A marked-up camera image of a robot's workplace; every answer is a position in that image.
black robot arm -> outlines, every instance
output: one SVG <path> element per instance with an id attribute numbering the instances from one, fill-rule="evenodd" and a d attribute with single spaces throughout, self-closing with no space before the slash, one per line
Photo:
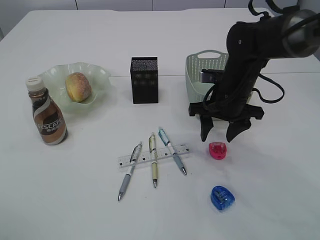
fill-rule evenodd
<path id="1" fill-rule="evenodd" d="M 249 2 L 249 9 L 250 5 L 253 9 L 252 0 Z M 254 15 L 263 14 L 260 21 L 237 22 L 230 29 L 226 40 L 229 58 L 221 81 L 208 91 L 203 102 L 190 103 L 189 115 L 200 115 L 203 142 L 214 126 L 212 117 L 229 122 L 226 133 L 228 142 L 251 127 L 250 118 L 262 119 L 262 108 L 247 104 L 251 92 L 256 90 L 254 85 L 258 77 L 280 87 L 284 94 L 281 86 L 260 74 L 269 60 L 303 58 L 319 48 L 320 14 L 311 10 L 299 10 L 297 6 L 284 9 L 275 6 L 272 5 L 282 15 L 270 17 L 266 12 L 258 13 L 253 10 Z M 275 103 L 282 97 L 264 102 Z"/>

pen tip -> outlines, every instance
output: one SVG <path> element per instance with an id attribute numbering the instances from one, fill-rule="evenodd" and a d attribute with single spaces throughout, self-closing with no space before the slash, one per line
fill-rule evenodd
<path id="1" fill-rule="evenodd" d="M 182 173 L 186 176 L 187 175 L 187 171 L 184 167 L 181 168 Z"/>

yellow pen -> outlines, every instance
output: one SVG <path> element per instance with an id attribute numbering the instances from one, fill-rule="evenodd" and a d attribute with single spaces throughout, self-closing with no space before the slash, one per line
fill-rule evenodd
<path id="1" fill-rule="evenodd" d="M 149 137 L 149 151 L 152 159 L 151 170 L 152 170 L 152 181 L 153 186 L 156 188 L 158 183 L 158 164 L 157 164 L 157 149 L 156 149 L 156 135 L 151 133 Z"/>

basket handle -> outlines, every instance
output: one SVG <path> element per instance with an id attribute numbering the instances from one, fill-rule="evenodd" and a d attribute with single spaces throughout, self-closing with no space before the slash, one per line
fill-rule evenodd
<path id="1" fill-rule="evenodd" d="M 201 55 L 201 54 L 206 54 L 206 53 L 214 53 L 214 54 L 219 54 L 219 55 L 220 55 L 220 56 L 218 56 L 218 57 L 211 57 L 211 59 L 218 59 L 218 58 L 220 58 L 222 55 L 225 55 L 225 53 L 220 52 L 220 51 L 216 51 L 216 50 L 204 50 L 204 51 L 200 51 L 200 52 L 198 52 L 198 53 L 196 53 L 196 54 L 194 54 L 194 55 L 196 56 L 197 59 L 210 59 L 210 58 L 200 58 L 200 57 L 198 57 L 199 55 Z"/>

blue pencil sharpener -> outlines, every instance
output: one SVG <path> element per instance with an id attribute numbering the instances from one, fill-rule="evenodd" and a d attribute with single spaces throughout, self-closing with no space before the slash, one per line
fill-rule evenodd
<path id="1" fill-rule="evenodd" d="M 230 207 L 235 201 L 233 194 L 223 186 L 215 186 L 211 191 L 211 202 L 220 211 Z"/>

